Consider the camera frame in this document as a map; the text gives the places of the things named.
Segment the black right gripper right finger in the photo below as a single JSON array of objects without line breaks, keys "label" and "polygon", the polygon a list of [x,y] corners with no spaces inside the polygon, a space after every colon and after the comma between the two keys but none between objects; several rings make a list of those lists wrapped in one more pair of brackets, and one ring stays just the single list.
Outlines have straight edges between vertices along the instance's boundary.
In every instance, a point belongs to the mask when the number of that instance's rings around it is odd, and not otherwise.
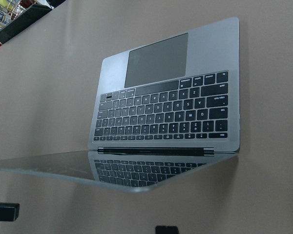
[{"label": "black right gripper right finger", "polygon": [[167,226],[167,234],[179,234],[177,226]]}]

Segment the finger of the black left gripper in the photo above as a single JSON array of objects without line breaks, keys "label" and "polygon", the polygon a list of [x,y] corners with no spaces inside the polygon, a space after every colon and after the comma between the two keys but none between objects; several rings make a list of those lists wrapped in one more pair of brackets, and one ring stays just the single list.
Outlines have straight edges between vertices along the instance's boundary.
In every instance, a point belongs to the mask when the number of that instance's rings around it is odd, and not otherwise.
[{"label": "finger of the black left gripper", "polygon": [[18,203],[0,202],[0,221],[15,221],[19,216],[19,210]]}]

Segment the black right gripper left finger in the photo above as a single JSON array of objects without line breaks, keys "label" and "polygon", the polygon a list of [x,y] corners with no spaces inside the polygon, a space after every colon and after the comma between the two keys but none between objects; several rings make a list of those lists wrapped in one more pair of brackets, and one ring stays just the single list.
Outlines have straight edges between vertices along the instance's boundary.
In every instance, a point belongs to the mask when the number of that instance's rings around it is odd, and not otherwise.
[{"label": "black right gripper left finger", "polygon": [[156,234],[167,234],[167,226],[156,226],[155,233]]}]

